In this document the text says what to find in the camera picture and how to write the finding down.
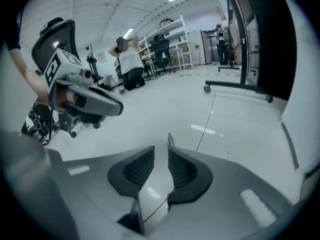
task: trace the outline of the wheel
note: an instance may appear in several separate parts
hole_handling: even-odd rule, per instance
[[[98,128],[100,128],[100,126],[101,126],[100,123],[92,124],[92,127],[93,127],[94,129],[98,129]]]
[[[267,96],[265,96],[265,100],[266,100],[266,102],[271,103],[274,100],[274,97],[271,95],[267,95]]]
[[[210,86],[204,86],[204,87],[203,87],[203,90],[204,90],[204,92],[205,92],[206,94],[208,94],[208,93],[211,92]]]
[[[77,133],[75,132],[75,131],[72,131],[72,132],[69,132],[70,133],[70,136],[71,136],[71,138],[75,138],[75,137],[77,137]]]

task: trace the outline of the floor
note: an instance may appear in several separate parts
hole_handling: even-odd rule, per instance
[[[49,144],[65,161],[106,156],[141,146],[155,146],[155,164],[167,169],[167,138],[177,147],[237,162],[279,190],[293,204],[300,198],[302,176],[294,168],[280,119],[286,101],[253,91],[212,86],[205,80],[240,82],[239,71],[198,66],[150,80],[118,96],[124,111],[99,129],[78,126],[72,139],[60,131]],[[161,171],[155,170],[155,177]]]

